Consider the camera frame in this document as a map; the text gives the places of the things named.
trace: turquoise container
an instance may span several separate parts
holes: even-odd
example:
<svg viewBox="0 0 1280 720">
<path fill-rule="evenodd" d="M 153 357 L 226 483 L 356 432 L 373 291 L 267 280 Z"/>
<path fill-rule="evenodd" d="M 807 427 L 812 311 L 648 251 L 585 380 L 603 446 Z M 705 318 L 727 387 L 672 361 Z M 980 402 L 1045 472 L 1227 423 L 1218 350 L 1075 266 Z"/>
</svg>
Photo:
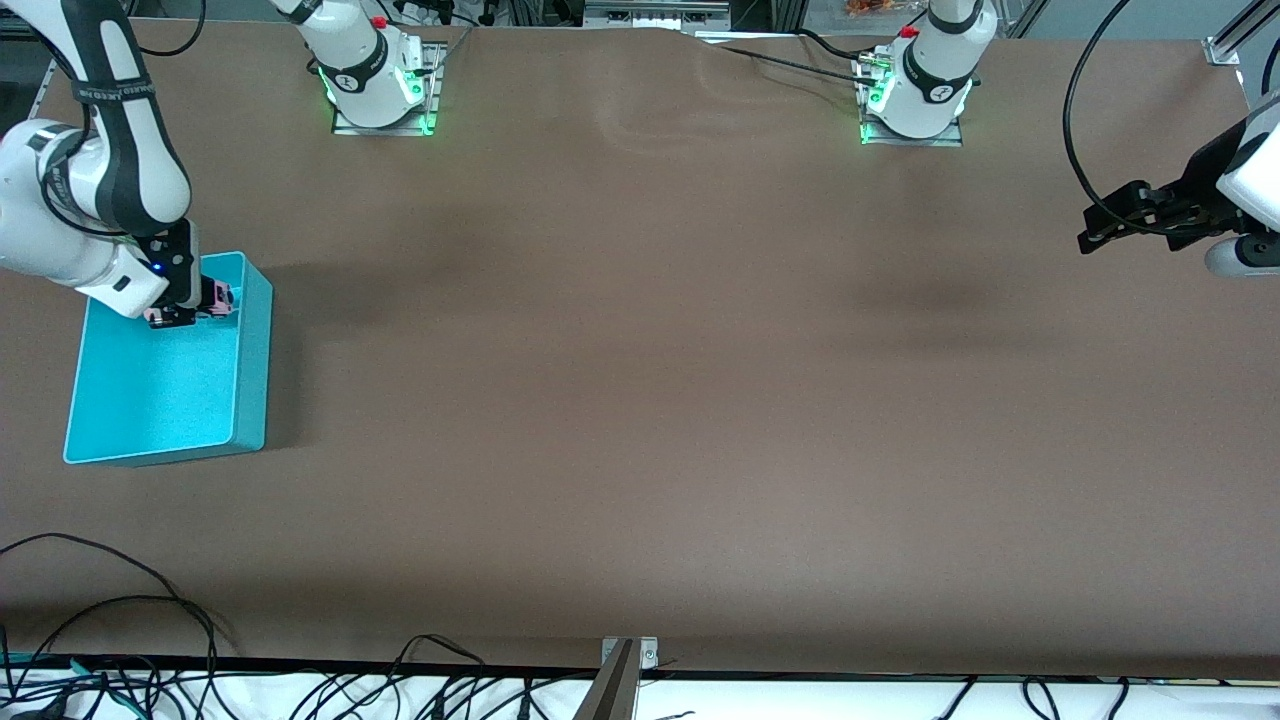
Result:
<svg viewBox="0 0 1280 720">
<path fill-rule="evenodd" d="M 206 255 L 234 311 L 154 331 L 88 301 L 63 460 L 137 468 L 261 450 L 271 283 L 243 252 Z"/>
</svg>

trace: brown table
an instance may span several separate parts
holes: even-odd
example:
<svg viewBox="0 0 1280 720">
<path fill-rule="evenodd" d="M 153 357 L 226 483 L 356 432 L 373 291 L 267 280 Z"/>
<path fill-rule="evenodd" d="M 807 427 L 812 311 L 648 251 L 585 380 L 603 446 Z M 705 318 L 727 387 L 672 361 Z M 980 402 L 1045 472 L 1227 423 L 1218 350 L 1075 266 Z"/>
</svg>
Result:
<svg viewBox="0 0 1280 720">
<path fill-rule="evenodd" d="M 150 67 L 206 249 L 275 283 L 269 447 L 65 466 L 83 302 L 6 274 L 3 537 L 133 552 L 255 656 L 1280 676 L 1280 282 L 1079 256 L 1079 50 L 995 44 L 965 147 L 920 150 L 691 37 L 483 29 L 439 133 L 376 140 L 328 135 L 296 31 L 211 23 Z M 1082 156 L 1167 182 L 1244 110 L 1194 44 L 1103 44 Z M 55 544 L 3 574 L 19 646 L 150 588 Z M 148 607 L 59 647 L 197 637 Z"/>
</svg>

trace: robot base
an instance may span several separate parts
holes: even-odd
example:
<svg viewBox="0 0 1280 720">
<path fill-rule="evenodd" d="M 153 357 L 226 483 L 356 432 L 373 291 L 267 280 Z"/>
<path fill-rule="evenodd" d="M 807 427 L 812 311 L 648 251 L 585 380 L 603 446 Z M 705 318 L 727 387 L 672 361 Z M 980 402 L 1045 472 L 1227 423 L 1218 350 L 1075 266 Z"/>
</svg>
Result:
<svg viewBox="0 0 1280 720">
<path fill-rule="evenodd" d="M 422 91 L 422 104 L 412 109 L 399 122 L 381 128 L 360 127 L 338 111 L 333 110 L 333 135 L 370 135 L 390 137 L 424 137 L 435 135 L 435 120 L 440 111 L 440 91 L 444 86 L 444 59 L 448 44 L 422 42 L 422 61 L 417 64 L 428 70 L 419 78 L 406 78 L 410 90 L 419 85 Z"/>
<path fill-rule="evenodd" d="M 901 136 L 888 128 L 879 117 L 874 115 L 868 110 L 868 105 L 872 102 L 872 96 L 883 90 L 884 82 L 884 58 L 888 55 L 890 47 L 887 45 L 876 49 L 876 54 L 872 56 L 864 55 L 863 59 L 872 61 L 863 61 L 863 59 L 852 60 L 850 64 L 854 70 L 854 77 L 867 77 L 877 82 L 877 85 L 859 85 L 858 86 L 858 115 L 860 123 L 860 137 L 863 145 L 914 145 L 918 147 L 960 147 L 964 141 L 960 135 L 960 120 L 952 119 L 947 129 L 942 131 L 940 135 L 933 137 L 915 138 Z"/>
</svg>

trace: table surface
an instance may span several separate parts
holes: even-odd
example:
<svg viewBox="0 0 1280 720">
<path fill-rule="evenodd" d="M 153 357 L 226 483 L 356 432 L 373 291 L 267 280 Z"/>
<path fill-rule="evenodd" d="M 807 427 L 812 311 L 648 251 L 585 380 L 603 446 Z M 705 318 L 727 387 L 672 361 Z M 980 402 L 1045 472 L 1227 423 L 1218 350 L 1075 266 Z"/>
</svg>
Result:
<svg viewBox="0 0 1280 720">
<path fill-rule="evenodd" d="M 481 29 L 435 137 L 352 138 L 294 29 L 211 23 L 150 69 L 206 251 L 276 288 L 268 448 L 64 465 L 82 299 L 6 274 L 3 536 L 132 552 L 242 655 L 590 665 L 634 633 L 676 667 L 1280 675 L 1280 283 L 1078 254 L 1079 51 L 996 42 L 965 146 L 925 150 L 673 32 Z M 1075 126 L 1111 188 L 1244 110 L 1196 44 L 1108 42 Z M 3 571 L 19 647 L 150 588 L 52 543 Z M 147 607 L 59 648 L 197 638 Z"/>
</svg>

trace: blue plastic bin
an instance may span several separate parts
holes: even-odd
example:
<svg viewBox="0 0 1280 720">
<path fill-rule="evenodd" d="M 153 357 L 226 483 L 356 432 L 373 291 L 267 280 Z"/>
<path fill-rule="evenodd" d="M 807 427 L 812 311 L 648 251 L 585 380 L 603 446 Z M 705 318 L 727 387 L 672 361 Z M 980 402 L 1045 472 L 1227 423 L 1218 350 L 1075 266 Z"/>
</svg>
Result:
<svg viewBox="0 0 1280 720">
<path fill-rule="evenodd" d="M 229 316 L 154 331 L 88 301 L 63 460 L 136 468 L 262 448 L 271 283 L 243 252 L 201 269 L 232 287 Z"/>
</svg>

